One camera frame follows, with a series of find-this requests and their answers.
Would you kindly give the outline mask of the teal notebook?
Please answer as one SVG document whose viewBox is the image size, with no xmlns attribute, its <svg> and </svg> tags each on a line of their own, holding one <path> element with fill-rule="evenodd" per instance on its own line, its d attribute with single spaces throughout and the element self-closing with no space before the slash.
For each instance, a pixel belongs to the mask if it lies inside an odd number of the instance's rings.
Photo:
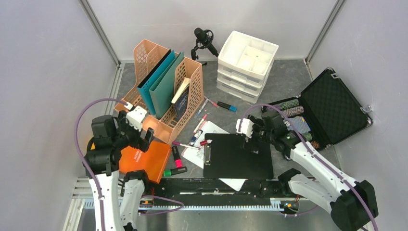
<svg viewBox="0 0 408 231">
<path fill-rule="evenodd" d="M 137 90 L 151 115 L 155 115 L 156 112 L 149 90 L 153 87 L 153 84 L 159 79 L 171 62 L 174 61 L 175 57 L 175 52 L 173 50 L 168 50 L 157 65 L 149 72 L 147 77 L 137 86 Z"/>
</svg>

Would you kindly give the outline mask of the dark blue hardcover book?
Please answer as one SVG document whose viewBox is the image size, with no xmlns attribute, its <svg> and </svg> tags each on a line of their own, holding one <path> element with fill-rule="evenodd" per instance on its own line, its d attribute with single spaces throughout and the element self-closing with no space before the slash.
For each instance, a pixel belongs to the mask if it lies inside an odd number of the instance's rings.
<svg viewBox="0 0 408 231">
<path fill-rule="evenodd" d="M 176 115 L 175 120 L 177 122 L 182 118 L 187 109 L 190 82 L 191 82 L 190 78 L 184 78 L 182 84 L 177 89 L 171 101 Z"/>
</svg>

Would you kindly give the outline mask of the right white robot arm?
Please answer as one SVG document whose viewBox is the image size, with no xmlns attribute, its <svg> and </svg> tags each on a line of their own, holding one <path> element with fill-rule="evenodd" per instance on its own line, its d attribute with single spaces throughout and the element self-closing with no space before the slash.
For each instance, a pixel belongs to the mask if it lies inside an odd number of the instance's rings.
<svg viewBox="0 0 408 231">
<path fill-rule="evenodd" d="M 375 189 L 367 180 L 357 181 L 326 158 L 280 111 L 266 111 L 262 118 L 241 117 L 236 132 L 243 135 L 250 150 L 255 142 L 273 145 L 285 157 L 295 161 L 314 177 L 309 179 L 296 169 L 279 176 L 278 191 L 283 196 L 293 193 L 324 209 L 342 231 L 358 231 L 371 224 L 378 230 L 379 215 Z"/>
</svg>

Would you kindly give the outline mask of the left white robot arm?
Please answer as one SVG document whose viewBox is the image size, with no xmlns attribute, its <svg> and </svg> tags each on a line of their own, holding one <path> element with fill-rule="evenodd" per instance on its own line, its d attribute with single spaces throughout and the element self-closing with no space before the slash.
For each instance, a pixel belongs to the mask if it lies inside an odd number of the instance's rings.
<svg viewBox="0 0 408 231">
<path fill-rule="evenodd" d="M 135 231 L 140 200 L 151 191 L 145 170 L 131 171 L 120 180 L 119 161 L 127 147 L 147 151 L 154 130 L 141 137 L 147 111 L 137 106 L 130 112 L 120 111 L 118 117 L 102 115 L 93 119 L 94 148 L 85 154 L 89 165 L 86 174 L 93 192 L 96 230 Z"/>
</svg>

